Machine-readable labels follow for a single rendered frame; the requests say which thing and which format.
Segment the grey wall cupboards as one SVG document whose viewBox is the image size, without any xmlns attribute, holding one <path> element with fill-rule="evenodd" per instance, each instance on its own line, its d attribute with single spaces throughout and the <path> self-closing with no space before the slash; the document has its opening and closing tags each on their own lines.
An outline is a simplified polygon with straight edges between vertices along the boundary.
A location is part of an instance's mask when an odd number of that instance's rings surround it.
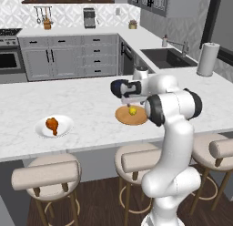
<svg viewBox="0 0 233 226">
<path fill-rule="evenodd" d="M 127 0 L 156 15 L 167 18 L 195 17 L 201 0 Z"/>
</svg>

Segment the grey base cupboard run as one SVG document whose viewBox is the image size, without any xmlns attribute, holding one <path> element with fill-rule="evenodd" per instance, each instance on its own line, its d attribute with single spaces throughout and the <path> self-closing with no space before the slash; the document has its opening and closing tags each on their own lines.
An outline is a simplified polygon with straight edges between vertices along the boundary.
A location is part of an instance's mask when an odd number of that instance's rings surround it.
<svg viewBox="0 0 233 226">
<path fill-rule="evenodd" d="M 117 36 L 18 38 L 30 81 L 104 77 L 117 73 Z"/>
</svg>

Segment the round wooden plate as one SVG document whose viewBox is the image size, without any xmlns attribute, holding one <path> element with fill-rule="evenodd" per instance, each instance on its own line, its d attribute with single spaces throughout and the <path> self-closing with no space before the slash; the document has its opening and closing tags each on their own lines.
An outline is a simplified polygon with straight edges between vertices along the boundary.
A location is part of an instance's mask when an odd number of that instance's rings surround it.
<svg viewBox="0 0 233 226">
<path fill-rule="evenodd" d="M 135 114 L 131 115 L 129 111 L 131 108 L 134 109 Z M 137 126 L 144 124 L 147 121 L 146 111 L 140 106 L 123 106 L 116 110 L 116 119 L 126 125 Z"/>
</svg>

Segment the white plate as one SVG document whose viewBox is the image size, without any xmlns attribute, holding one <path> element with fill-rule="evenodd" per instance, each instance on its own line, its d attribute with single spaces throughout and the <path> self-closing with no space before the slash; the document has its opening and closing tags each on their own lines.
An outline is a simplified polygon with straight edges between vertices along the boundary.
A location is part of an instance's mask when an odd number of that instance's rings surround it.
<svg viewBox="0 0 233 226">
<path fill-rule="evenodd" d="M 46 121 L 49 118 L 55 118 L 58 121 L 57 135 L 53 135 L 53 131 L 46 126 Z M 64 115 L 52 115 L 39 120 L 35 124 L 35 133 L 47 139 L 57 139 L 60 138 L 71 131 L 74 126 L 74 121 L 70 117 Z"/>
</svg>

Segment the dark sink basin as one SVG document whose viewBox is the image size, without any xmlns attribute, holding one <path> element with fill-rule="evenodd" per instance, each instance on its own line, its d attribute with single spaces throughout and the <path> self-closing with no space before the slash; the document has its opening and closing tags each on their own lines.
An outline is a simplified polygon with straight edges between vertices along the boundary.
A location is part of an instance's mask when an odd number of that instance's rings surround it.
<svg viewBox="0 0 233 226">
<path fill-rule="evenodd" d="M 182 54 L 175 48 L 141 49 L 141 52 L 159 69 L 177 67 L 196 67 L 197 62 Z"/>
</svg>

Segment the black framed window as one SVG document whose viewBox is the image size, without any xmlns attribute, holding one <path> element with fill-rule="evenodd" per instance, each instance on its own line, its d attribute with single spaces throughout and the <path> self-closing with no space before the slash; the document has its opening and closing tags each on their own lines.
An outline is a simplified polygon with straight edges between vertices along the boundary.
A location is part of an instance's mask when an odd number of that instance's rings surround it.
<svg viewBox="0 0 233 226">
<path fill-rule="evenodd" d="M 220 45 L 218 59 L 233 66 L 233 0 L 210 0 L 200 46 Z"/>
</svg>

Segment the grey tap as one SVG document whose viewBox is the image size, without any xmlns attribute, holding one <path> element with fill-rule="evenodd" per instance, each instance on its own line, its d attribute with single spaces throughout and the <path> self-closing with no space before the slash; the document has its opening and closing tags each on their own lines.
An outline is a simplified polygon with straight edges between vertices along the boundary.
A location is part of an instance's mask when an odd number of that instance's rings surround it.
<svg viewBox="0 0 233 226">
<path fill-rule="evenodd" d="M 182 57 L 187 56 L 187 53 L 188 53 L 188 50 L 189 50 L 188 41 L 184 41 L 183 43 L 178 43 L 178 42 L 175 42 L 175 41 L 168 40 L 168 43 L 173 44 L 173 45 L 182 46 L 181 56 Z"/>
</svg>

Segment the white paper towel roll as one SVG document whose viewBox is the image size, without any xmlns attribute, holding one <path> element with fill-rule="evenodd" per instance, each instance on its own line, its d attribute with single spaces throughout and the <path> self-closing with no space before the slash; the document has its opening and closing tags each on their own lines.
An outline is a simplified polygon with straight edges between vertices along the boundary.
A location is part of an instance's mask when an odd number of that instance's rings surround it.
<svg viewBox="0 0 233 226">
<path fill-rule="evenodd" d="M 213 75 L 214 65 L 217 60 L 220 45 L 216 43 L 204 43 L 198 60 L 197 74 L 202 77 Z"/>
</svg>

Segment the steel oven with hob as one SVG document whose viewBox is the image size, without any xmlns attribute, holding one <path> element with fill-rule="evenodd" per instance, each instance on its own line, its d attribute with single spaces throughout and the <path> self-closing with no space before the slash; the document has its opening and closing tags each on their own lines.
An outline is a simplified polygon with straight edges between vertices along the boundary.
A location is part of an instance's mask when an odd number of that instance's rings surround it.
<svg viewBox="0 0 233 226">
<path fill-rule="evenodd" d="M 0 28 L 0 84 L 27 81 L 17 34 L 21 28 Z"/>
</svg>

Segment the brown chicken drumstick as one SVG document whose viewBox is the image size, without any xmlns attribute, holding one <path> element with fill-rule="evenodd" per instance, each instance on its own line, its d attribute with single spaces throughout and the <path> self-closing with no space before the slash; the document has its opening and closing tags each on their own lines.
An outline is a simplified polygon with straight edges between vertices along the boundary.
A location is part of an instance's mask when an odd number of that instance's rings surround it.
<svg viewBox="0 0 233 226">
<path fill-rule="evenodd" d="M 46 121 L 46 126 L 53 131 L 53 135 L 57 135 L 58 121 L 55 118 L 49 118 Z"/>
</svg>

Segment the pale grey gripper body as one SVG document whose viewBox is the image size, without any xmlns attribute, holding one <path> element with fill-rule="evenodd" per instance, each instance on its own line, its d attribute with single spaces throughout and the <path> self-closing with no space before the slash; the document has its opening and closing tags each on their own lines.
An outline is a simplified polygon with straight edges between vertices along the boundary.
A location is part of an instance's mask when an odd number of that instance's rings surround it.
<svg viewBox="0 0 233 226">
<path fill-rule="evenodd" d="M 146 97 L 142 96 L 132 96 L 132 97 L 122 97 L 121 102 L 123 105 L 132 105 L 135 103 L 144 103 L 147 100 Z"/>
</svg>

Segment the dark wooden wall shelf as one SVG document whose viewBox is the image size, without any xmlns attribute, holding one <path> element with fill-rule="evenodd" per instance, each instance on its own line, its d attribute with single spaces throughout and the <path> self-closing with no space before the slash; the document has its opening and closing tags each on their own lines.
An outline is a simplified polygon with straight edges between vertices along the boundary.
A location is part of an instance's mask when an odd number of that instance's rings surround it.
<svg viewBox="0 0 233 226">
<path fill-rule="evenodd" d="M 22 4 L 114 4 L 113 0 L 24 0 Z"/>
</svg>

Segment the dark dishwasher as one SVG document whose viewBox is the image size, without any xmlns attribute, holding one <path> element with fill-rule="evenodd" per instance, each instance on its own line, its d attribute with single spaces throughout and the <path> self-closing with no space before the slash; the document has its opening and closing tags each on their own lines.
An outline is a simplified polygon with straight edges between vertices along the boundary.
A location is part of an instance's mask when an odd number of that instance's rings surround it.
<svg viewBox="0 0 233 226">
<path fill-rule="evenodd" d="M 119 39 L 119 74 L 122 76 L 134 73 L 134 51 L 122 38 Z"/>
</svg>

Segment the rail with hanging tools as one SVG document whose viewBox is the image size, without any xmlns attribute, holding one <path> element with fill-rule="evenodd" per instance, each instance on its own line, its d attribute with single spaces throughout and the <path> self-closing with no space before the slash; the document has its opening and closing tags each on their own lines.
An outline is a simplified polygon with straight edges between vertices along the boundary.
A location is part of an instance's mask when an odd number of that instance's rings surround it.
<svg viewBox="0 0 233 226">
<path fill-rule="evenodd" d="M 51 6 L 35 6 L 36 22 L 43 24 L 45 21 L 53 24 Z"/>
</svg>

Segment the beige wooden bar stool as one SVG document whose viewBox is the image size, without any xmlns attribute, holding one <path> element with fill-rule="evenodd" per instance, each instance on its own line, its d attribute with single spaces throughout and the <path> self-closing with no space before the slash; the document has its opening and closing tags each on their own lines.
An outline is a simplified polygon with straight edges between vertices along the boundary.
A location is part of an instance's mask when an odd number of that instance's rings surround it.
<svg viewBox="0 0 233 226">
<path fill-rule="evenodd" d="M 129 209 L 130 190 L 140 186 L 143 176 L 159 161 L 161 149 L 151 143 L 120 147 L 115 154 L 116 173 L 119 177 L 118 202 L 124 208 L 124 226 L 127 226 L 128 213 L 142 214 L 152 208 L 152 202 L 142 211 Z"/>
<path fill-rule="evenodd" d="M 26 190 L 35 200 L 43 226 L 52 226 L 46 218 L 49 210 L 55 217 L 53 202 L 68 197 L 71 201 L 73 220 L 66 226 L 79 226 L 80 204 L 76 197 L 76 187 L 81 180 L 81 165 L 71 154 L 39 157 L 27 168 L 15 169 L 11 183 L 14 190 Z"/>
<path fill-rule="evenodd" d="M 217 189 L 216 197 L 211 198 L 214 200 L 211 210 L 217 207 L 219 198 L 233 172 L 233 139 L 228 139 L 220 134 L 195 137 L 192 159 L 204 169 L 204 172 L 201 174 L 201 185 L 192 203 L 190 215 L 194 213 L 197 207 L 202 189 L 211 170 L 225 173 L 221 185 Z"/>
</svg>

